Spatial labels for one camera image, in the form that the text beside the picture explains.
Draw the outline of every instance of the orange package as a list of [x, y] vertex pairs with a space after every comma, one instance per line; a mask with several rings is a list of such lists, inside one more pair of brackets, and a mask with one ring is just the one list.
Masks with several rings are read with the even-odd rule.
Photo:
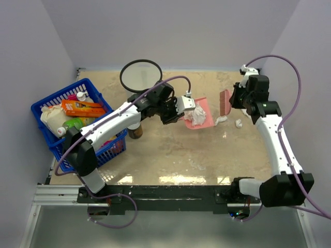
[[66, 115], [69, 116], [98, 118], [106, 113], [99, 103], [62, 100], [61, 107], [63, 108]]

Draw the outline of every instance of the round mirror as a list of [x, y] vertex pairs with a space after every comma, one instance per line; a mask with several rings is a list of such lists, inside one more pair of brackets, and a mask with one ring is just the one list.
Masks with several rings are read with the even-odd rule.
[[126, 90], [139, 93], [162, 80], [162, 71], [157, 63], [148, 59], [138, 59], [123, 67], [119, 80]]

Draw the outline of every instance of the white bottle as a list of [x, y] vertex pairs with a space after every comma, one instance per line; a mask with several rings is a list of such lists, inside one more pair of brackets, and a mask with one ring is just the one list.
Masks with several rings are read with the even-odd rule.
[[90, 97], [86, 96], [87, 92], [78, 92], [76, 97], [80, 102], [94, 102]]

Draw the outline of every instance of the gray floor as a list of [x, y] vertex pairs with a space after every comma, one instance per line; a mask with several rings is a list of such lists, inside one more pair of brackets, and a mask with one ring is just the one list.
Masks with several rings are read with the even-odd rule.
[[[124, 229], [88, 222], [86, 211], [79, 206], [42, 207], [31, 247], [307, 247], [297, 213], [290, 208], [264, 208], [247, 223], [209, 212], [139, 212]], [[132, 214], [103, 221], [123, 224]]]

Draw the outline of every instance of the green bottle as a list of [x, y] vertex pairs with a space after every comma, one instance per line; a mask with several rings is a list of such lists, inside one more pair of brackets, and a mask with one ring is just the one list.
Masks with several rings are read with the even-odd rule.
[[63, 136], [67, 133], [67, 130], [72, 127], [76, 127], [80, 130], [83, 127], [86, 127], [92, 124], [95, 121], [95, 118], [92, 117], [77, 117], [71, 120], [68, 120], [63, 123], [62, 127], [57, 129], [57, 133], [59, 136]]

